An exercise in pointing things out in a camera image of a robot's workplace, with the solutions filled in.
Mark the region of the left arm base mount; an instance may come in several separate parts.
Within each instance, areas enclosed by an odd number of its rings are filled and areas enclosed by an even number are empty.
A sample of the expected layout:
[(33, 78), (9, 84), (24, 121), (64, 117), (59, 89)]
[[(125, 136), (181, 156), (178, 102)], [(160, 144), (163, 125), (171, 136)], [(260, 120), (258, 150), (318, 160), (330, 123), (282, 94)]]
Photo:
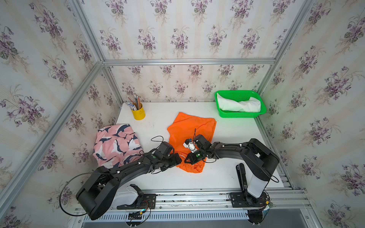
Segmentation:
[(156, 194), (144, 193), (137, 185), (130, 184), (125, 188), (119, 188), (113, 201), (118, 210), (150, 209), (156, 207)]

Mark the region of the orange cloth garment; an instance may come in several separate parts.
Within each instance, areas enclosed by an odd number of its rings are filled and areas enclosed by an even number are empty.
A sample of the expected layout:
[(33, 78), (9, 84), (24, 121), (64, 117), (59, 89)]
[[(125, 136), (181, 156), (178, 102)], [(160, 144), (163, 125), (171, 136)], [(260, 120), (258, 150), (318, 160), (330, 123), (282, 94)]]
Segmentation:
[(167, 128), (170, 138), (169, 143), (179, 154), (182, 162), (177, 167), (188, 173), (202, 173), (205, 163), (200, 161), (196, 164), (184, 162), (187, 155), (191, 152), (183, 144), (187, 139), (193, 139), (196, 135), (203, 135), (209, 142), (212, 141), (216, 128), (216, 120), (213, 118), (202, 118), (191, 116), (180, 112), (174, 122)]

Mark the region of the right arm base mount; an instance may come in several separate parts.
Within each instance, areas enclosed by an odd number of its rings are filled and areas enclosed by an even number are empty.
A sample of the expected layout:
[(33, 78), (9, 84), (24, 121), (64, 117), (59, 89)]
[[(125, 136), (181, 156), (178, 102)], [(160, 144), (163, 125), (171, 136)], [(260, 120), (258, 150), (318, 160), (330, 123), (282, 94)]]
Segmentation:
[(248, 182), (246, 171), (243, 163), (236, 165), (236, 172), (240, 184), (241, 192), (233, 192), (229, 194), (229, 200), (233, 208), (265, 208), (270, 203), (270, 197), (263, 192), (260, 197), (256, 198), (248, 193)]

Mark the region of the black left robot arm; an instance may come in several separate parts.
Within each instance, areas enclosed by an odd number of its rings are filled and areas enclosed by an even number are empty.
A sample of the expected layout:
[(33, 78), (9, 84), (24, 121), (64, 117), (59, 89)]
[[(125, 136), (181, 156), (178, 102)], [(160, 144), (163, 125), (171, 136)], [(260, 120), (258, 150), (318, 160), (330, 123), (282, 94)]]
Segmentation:
[(98, 167), (78, 191), (76, 199), (89, 218), (96, 220), (111, 208), (120, 186), (158, 169), (164, 172), (181, 162), (182, 159), (174, 148), (169, 143), (162, 142), (160, 146), (143, 153), (131, 163), (110, 169)]

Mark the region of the pink shark print garment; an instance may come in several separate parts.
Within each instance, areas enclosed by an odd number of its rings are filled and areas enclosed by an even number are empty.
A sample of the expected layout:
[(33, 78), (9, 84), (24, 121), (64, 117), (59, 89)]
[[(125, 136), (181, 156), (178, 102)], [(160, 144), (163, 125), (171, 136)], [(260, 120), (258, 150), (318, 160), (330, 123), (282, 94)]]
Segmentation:
[(143, 155), (137, 134), (129, 124), (117, 124), (98, 129), (93, 156), (99, 167), (121, 167)]

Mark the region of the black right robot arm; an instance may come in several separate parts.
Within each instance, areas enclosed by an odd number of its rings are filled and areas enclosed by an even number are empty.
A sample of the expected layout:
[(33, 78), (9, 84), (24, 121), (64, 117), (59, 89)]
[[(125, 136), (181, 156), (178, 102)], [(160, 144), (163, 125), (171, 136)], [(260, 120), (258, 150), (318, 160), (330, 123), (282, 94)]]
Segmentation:
[(270, 181), (279, 182), (273, 175), (279, 157), (258, 139), (252, 138), (243, 143), (211, 143), (203, 135), (197, 135), (185, 140), (183, 146), (190, 150), (184, 162), (191, 165), (206, 158), (243, 160), (252, 172), (246, 192), (256, 199), (261, 197)]

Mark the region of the white shorts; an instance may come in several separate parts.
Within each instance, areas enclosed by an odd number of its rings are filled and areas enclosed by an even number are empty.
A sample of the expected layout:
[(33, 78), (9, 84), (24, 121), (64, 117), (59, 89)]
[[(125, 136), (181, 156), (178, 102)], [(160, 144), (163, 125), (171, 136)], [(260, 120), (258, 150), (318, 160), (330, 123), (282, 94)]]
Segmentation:
[(261, 111), (261, 101), (254, 97), (250, 97), (247, 101), (236, 102), (231, 99), (223, 98), (217, 94), (217, 102), (222, 111), (250, 113), (258, 113)]

